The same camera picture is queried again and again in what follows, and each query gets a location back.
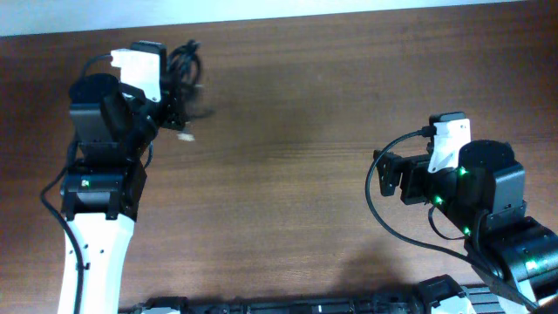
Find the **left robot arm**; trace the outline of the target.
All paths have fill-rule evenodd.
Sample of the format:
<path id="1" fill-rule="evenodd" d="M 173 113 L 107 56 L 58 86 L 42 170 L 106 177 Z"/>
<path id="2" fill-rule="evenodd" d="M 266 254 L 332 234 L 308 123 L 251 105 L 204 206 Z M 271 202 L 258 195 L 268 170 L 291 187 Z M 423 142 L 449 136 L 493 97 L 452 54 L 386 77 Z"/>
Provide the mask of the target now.
<path id="1" fill-rule="evenodd" d="M 108 73 L 79 78 L 70 88 L 75 126 L 60 188 L 65 267 L 60 313 L 115 313 L 121 277 L 146 183 L 141 160 L 160 128 L 180 130 L 196 87 L 166 75 L 160 99 Z"/>

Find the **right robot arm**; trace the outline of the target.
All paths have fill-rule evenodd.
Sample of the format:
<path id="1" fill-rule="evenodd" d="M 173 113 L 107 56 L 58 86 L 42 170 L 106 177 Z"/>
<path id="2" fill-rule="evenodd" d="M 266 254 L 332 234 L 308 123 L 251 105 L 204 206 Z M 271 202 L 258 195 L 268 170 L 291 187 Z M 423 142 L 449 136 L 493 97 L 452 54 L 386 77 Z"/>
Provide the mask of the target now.
<path id="1" fill-rule="evenodd" d="M 556 310 L 557 235 L 527 215 L 526 174 L 511 146 L 495 140 L 433 140 L 428 154 L 373 154 L 380 193 L 401 189 L 406 205 L 424 202 L 461 232 L 465 254 L 387 231 L 412 245 L 454 256 L 491 292 L 526 311 Z"/>

